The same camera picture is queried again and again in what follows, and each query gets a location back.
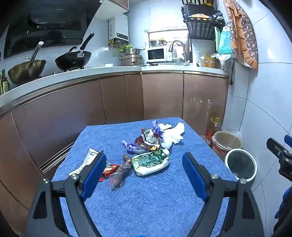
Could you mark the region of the green oil bottle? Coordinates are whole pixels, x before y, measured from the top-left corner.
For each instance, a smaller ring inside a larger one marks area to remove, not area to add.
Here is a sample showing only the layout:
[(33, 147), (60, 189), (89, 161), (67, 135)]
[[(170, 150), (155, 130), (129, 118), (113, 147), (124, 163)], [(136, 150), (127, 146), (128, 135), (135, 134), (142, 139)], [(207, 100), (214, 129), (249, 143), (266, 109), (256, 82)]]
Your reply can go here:
[(5, 69), (1, 70), (1, 95), (9, 91), (9, 82), (6, 77)]

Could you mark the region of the brown kitchen cabinet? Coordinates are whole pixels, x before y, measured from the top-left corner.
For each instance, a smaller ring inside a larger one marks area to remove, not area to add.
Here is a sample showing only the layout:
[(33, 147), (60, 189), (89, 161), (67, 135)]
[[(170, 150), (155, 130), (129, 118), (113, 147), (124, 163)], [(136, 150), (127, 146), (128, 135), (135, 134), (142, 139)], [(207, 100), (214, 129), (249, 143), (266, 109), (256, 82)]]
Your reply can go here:
[(202, 135), (225, 112), (228, 77), (206, 72), (94, 75), (32, 89), (1, 103), (1, 214), (25, 231), (33, 197), (88, 125), (182, 118)]

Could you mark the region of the dark red silver wrapper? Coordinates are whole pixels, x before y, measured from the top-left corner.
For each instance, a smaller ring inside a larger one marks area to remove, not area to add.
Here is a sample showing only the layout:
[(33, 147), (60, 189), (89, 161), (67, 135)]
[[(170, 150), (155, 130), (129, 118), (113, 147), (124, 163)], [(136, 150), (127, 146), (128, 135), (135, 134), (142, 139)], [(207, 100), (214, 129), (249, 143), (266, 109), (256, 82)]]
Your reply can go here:
[(141, 135), (135, 139), (135, 144), (146, 148), (148, 151), (157, 151), (160, 149), (160, 138), (156, 135), (153, 129), (141, 129)]

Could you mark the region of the white microwave oven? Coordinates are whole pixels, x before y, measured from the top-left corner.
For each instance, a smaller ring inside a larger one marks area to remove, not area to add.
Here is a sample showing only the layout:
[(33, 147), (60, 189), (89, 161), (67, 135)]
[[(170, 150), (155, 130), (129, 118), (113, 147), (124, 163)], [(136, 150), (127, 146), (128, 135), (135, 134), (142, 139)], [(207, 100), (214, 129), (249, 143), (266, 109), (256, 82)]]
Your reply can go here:
[(161, 63), (161, 62), (172, 62), (172, 53), (169, 52), (169, 47), (157, 46), (150, 47), (146, 50), (147, 62)]

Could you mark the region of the black range hood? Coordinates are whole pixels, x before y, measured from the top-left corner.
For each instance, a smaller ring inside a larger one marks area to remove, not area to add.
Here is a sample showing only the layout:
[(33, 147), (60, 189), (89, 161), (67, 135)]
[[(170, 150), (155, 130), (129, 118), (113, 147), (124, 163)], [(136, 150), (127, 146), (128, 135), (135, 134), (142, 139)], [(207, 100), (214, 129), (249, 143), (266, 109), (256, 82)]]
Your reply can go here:
[(99, 1), (11, 1), (3, 57), (45, 47), (80, 45)]

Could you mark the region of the purple plastic wrapper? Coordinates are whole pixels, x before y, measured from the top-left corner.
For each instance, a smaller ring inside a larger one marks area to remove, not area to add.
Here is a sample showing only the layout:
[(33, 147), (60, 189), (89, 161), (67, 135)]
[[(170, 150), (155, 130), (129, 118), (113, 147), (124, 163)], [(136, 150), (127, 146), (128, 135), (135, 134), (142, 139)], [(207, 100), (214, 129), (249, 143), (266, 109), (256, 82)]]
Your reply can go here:
[[(160, 142), (161, 142), (162, 141), (161, 132), (159, 131), (158, 125), (159, 125), (158, 122), (156, 120), (154, 120), (152, 122), (152, 128), (151, 129), (153, 129), (154, 133), (159, 136)], [(126, 141), (122, 141), (122, 143), (125, 145), (127, 151), (132, 153), (132, 154), (143, 154), (143, 153), (150, 152), (146, 148), (143, 148), (140, 145), (135, 144), (135, 142), (128, 143)]]

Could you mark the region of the steel wok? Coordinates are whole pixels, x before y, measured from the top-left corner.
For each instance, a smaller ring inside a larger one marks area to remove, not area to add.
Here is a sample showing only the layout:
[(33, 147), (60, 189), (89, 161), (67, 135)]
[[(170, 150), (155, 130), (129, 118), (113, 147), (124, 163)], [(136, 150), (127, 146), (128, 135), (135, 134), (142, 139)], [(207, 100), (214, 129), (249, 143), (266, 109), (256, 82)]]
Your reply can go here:
[(8, 71), (9, 79), (13, 84), (21, 84), (24, 81), (39, 78), (45, 68), (46, 60), (37, 59), (36, 57), (43, 45), (44, 42), (39, 41), (28, 60), (13, 66)]

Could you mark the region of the white tissue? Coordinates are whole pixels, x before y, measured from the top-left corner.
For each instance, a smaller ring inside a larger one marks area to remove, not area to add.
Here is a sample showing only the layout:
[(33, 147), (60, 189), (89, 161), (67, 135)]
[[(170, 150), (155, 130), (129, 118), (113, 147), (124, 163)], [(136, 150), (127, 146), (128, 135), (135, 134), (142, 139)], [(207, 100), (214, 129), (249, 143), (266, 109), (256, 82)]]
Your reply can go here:
[(161, 145), (165, 149), (169, 149), (173, 144), (178, 144), (183, 140), (182, 134), (185, 132), (185, 125), (179, 122), (175, 127), (171, 124), (158, 125), (159, 131), (161, 132)]

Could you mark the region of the cooking oil bottle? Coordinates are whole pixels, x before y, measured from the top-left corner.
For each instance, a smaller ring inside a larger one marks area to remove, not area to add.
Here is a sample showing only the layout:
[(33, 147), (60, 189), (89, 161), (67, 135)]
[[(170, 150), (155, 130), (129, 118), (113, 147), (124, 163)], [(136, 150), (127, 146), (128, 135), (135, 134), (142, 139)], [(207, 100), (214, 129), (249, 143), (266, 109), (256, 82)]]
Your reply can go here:
[(210, 148), (213, 148), (212, 136), (221, 130), (221, 118), (211, 117), (205, 131), (205, 141)]

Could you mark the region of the green white snack bag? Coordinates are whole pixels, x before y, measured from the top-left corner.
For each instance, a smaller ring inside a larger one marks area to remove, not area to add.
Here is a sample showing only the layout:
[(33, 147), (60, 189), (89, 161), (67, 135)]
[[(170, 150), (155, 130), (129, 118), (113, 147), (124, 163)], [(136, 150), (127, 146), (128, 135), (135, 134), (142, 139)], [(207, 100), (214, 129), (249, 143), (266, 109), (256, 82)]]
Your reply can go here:
[(169, 155), (167, 149), (143, 153), (132, 158), (132, 167), (136, 175), (146, 176), (166, 168), (170, 164)]

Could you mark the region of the black wok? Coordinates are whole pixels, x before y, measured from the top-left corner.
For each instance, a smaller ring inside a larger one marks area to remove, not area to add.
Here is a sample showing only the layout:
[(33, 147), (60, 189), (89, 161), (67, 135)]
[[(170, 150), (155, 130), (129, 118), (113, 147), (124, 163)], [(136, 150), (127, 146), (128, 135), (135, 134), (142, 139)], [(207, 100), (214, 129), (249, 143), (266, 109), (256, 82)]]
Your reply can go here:
[(55, 63), (57, 67), (64, 72), (75, 69), (83, 69), (89, 62), (92, 55), (92, 53), (86, 51), (85, 48), (94, 35), (94, 33), (90, 33), (79, 50), (77, 50), (77, 47), (74, 46), (68, 52), (56, 58)]

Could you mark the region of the black dish rack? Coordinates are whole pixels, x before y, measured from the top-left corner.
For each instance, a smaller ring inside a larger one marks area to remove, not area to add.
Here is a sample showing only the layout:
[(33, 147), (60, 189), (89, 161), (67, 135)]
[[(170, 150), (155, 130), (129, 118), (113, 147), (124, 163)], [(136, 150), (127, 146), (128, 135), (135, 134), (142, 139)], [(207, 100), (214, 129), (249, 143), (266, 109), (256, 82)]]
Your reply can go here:
[(181, 12), (189, 36), (194, 40), (215, 40), (215, 30), (225, 26), (217, 1), (182, 1)]

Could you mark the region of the bronze rice cooker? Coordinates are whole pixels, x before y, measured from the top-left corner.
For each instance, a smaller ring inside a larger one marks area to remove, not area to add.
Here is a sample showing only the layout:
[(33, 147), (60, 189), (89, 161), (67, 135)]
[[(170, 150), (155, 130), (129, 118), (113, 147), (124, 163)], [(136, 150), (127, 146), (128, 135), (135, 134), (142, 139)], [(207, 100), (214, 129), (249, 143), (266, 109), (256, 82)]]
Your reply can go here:
[(131, 54), (120, 57), (121, 66), (140, 66), (143, 64), (142, 55)]

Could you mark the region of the red snack bag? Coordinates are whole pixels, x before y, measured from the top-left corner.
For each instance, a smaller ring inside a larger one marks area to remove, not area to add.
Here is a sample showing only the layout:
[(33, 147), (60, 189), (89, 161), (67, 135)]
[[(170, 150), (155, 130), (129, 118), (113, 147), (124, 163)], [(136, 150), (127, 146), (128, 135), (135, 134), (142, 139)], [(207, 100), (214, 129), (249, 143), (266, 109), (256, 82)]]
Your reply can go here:
[(106, 160), (106, 166), (102, 172), (102, 175), (99, 179), (99, 182), (102, 182), (105, 178), (109, 178), (109, 176), (117, 171), (119, 168), (118, 164), (112, 164), (108, 160)]

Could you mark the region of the clear red candy wrapper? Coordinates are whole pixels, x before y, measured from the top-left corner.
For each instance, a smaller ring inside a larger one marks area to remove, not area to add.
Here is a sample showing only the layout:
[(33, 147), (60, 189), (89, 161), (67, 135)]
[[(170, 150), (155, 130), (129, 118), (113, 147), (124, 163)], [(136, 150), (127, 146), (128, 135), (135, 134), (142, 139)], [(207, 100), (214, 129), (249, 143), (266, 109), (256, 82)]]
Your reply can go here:
[(125, 178), (132, 169), (132, 158), (127, 154), (123, 155), (124, 163), (120, 164), (118, 169), (109, 176), (109, 185), (111, 189), (120, 189), (125, 181)]

